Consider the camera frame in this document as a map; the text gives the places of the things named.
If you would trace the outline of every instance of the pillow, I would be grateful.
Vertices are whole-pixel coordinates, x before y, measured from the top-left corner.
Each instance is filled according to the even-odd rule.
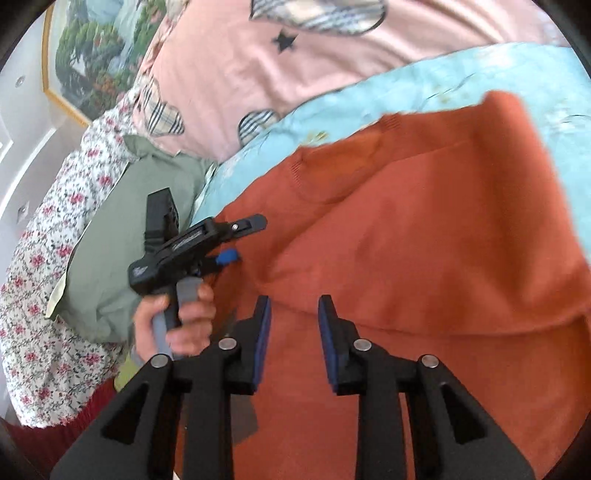
[[[566,41],[531,0],[193,0],[147,62],[138,130],[225,161],[307,100],[470,47]]]
[[[53,318],[59,315],[96,343],[129,338],[140,297],[129,288],[127,269],[144,255],[148,195],[169,187],[182,229],[212,174],[210,160],[171,157],[142,137],[127,136],[125,143],[140,160],[128,167],[76,246],[65,289],[52,312]]]

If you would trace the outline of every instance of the heart pattern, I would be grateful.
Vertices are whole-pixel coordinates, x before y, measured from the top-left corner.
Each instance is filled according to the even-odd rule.
[[[144,127],[153,137],[182,135],[184,122],[180,112],[160,98],[160,86],[155,78],[149,77],[142,88],[142,110]]]
[[[251,20],[333,35],[362,35],[384,21],[386,0],[252,0]]]
[[[255,138],[263,130],[276,124],[281,117],[274,110],[258,110],[250,112],[238,125],[238,138],[240,145],[244,147],[248,142]]]

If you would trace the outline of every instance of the pink pillowcase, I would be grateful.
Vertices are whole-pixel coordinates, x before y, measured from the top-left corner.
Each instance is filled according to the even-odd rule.
[[[220,162],[305,101],[375,74],[488,44],[566,44],[531,0],[192,0],[160,34],[135,125],[170,154]]]

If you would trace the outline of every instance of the metal screw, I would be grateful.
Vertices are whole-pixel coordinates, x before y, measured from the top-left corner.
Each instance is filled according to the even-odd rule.
[[[365,338],[358,338],[353,342],[353,346],[360,352],[367,352],[371,348],[371,342]]]
[[[238,342],[232,337],[222,338],[218,343],[218,347],[222,350],[234,350],[236,345]]]
[[[160,353],[159,355],[154,355],[152,360],[150,360],[150,364],[154,368],[162,368],[165,367],[168,363],[168,356]]]
[[[439,359],[435,355],[423,355],[421,363],[427,368],[435,368],[439,365]]]

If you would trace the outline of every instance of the blue gripper pad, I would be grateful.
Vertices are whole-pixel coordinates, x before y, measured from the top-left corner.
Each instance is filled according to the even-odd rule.
[[[259,297],[255,307],[255,316],[256,315],[261,315],[262,319],[259,335],[256,339],[254,356],[254,372],[252,383],[255,387],[255,390],[258,388],[262,380],[262,371],[263,367],[265,366],[267,345],[269,343],[269,332],[271,330],[271,300],[269,297]]]
[[[335,307],[329,296],[323,295],[318,301],[318,324],[320,327],[320,337],[322,339],[322,351],[324,352],[324,363],[326,364],[326,373],[329,377],[329,383],[336,393],[338,389],[338,369],[339,358],[333,341],[333,334],[329,316],[336,314]]]
[[[238,250],[235,248],[224,250],[216,257],[216,263],[221,266],[229,265],[233,262],[237,262],[238,260],[240,260],[240,255],[238,254]]]

